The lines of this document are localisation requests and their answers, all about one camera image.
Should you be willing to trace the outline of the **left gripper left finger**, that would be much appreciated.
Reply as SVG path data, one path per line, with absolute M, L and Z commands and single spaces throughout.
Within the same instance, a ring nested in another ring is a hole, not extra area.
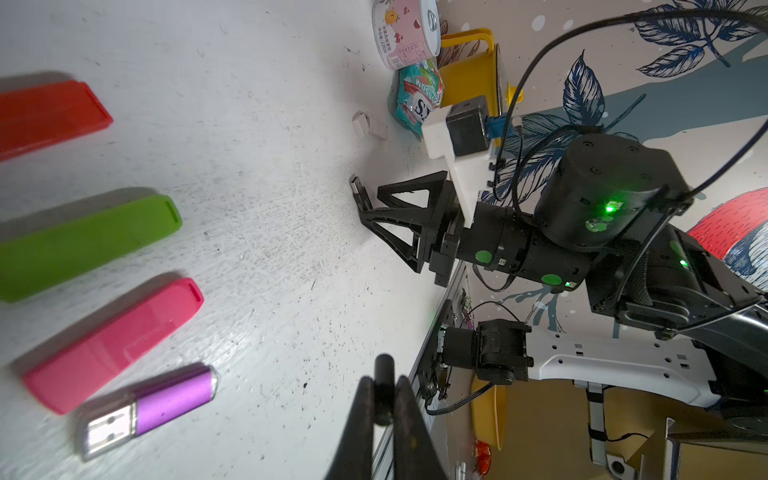
M 372 475 L 375 385 L 370 377 L 359 383 L 326 479 L 369 480 Z

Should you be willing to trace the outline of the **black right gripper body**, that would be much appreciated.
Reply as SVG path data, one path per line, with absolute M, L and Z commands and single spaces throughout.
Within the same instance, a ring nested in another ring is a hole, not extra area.
M 428 219 L 422 232 L 424 261 L 434 274 L 436 285 L 448 286 L 460 241 L 466 230 L 454 185 L 444 179 L 430 190 Z

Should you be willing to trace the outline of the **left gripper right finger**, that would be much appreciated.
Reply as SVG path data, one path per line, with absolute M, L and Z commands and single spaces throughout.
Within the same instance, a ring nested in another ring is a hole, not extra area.
M 397 380 L 393 406 L 394 478 L 446 480 L 412 386 L 406 376 Z

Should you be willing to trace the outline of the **black usb drive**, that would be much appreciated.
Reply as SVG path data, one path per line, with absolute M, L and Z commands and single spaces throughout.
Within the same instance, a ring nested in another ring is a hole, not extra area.
M 355 204 L 360 210 L 364 209 L 364 202 L 361 196 L 361 191 L 364 189 L 360 179 L 357 175 L 353 174 L 349 179 L 349 185 L 352 190 L 352 196 Z

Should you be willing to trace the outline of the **black usb cap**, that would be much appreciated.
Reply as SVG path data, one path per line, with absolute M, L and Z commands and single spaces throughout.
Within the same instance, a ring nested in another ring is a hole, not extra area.
M 396 395 L 395 362 L 389 354 L 380 354 L 374 366 L 374 423 L 387 427 L 393 423 Z

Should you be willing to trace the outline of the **clear usb cap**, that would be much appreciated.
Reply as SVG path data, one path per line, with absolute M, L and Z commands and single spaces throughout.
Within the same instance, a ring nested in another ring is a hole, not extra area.
M 358 111 L 352 117 L 352 125 L 359 138 L 372 137 L 380 141 L 388 139 L 388 126 L 382 117 Z

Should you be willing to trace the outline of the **purple usb drive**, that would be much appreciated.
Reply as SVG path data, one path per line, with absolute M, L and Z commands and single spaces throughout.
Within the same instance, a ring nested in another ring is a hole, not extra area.
M 214 367 L 193 365 L 87 411 L 79 424 L 81 460 L 91 461 L 210 403 L 218 384 Z

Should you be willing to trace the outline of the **pink usb drive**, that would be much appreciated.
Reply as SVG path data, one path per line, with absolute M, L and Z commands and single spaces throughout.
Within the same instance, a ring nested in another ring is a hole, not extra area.
M 171 282 L 25 373 L 23 383 L 43 406 L 68 414 L 188 323 L 203 304 L 194 280 Z

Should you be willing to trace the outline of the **green usb drive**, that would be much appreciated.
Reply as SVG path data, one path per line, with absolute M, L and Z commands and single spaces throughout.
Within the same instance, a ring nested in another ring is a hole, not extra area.
M 182 216 L 151 195 L 1 244 L 1 300 L 15 303 L 176 233 Z

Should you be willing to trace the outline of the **red usb drive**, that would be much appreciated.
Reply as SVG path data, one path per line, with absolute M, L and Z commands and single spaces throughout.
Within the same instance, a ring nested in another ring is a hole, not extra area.
M 68 80 L 1 95 L 1 159 L 19 157 L 113 123 L 84 82 Z

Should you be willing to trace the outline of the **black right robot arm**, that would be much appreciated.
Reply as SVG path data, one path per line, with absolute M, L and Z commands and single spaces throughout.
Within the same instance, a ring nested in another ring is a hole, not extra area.
M 441 171 L 381 186 L 350 182 L 361 223 L 413 270 L 446 285 L 456 261 L 540 283 L 585 287 L 593 313 L 650 331 L 648 341 L 577 340 L 519 319 L 432 336 L 427 397 L 438 365 L 495 385 L 574 380 L 645 391 L 767 431 L 767 294 L 670 220 L 692 194 L 662 150 L 582 127 L 533 213 L 480 203 L 466 219 Z

